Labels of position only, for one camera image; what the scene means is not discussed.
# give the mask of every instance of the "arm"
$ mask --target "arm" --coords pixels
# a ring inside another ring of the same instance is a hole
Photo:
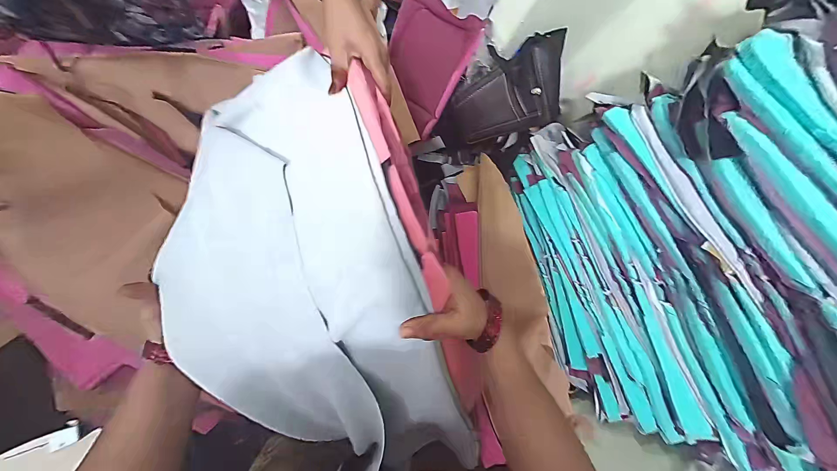
[[[485,303],[462,275],[445,267],[451,299],[442,313],[413,318],[402,324],[405,338],[475,339],[485,328]],[[500,338],[482,354],[484,393],[491,418],[514,471],[554,469],[593,471],[590,458],[573,426],[549,394],[516,343],[512,316],[506,316]]]
[[[145,362],[79,471],[178,471],[199,395],[174,365]]]
[[[485,394],[491,419],[511,469],[536,471],[560,463],[572,471],[593,471],[590,457],[511,335],[484,354]]]

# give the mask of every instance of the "white wall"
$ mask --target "white wall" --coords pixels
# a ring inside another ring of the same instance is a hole
[[[493,39],[508,57],[527,36],[568,27],[563,55],[564,116],[590,112],[584,95],[599,91],[639,99],[647,70],[679,87],[688,63],[713,34],[735,44],[757,32],[761,12],[747,0],[499,0]]]

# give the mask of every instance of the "red bangle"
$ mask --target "red bangle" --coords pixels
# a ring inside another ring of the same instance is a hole
[[[166,347],[162,344],[155,344],[150,340],[146,340],[146,344],[142,345],[142,358],[153,361],[158,365],[171,365],[174,363],[172,357],[168,356]]]
[[[485,309],[488,311],[488,319],[485,321],[485,328],[482,334],[473,340],[468,340],[472,349],[485,353],[497,343],[500,338],[500,326],[503,323],[503,307],[500,301],[491,295],[486,289],[478,289],[477,292],[485,300]]]

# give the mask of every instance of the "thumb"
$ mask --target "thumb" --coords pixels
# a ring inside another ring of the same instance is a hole
[[[411,318],[401,324],[399,333],[403,339],[436,340],[457,337],[461,322],[453,313],[434,313]]]
[[[331,53],[331,87],[329,95],[334,95],[346,88],[349,80],[349,59],[345,52],[334,51]]]

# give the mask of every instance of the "fabric bundle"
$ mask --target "fabric bundle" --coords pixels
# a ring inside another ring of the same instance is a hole
[[[837,468],[837,96],[823,45],[710,49],[683,96],[531,137],[510,185],[557,357],[608,422],[742,470]]]

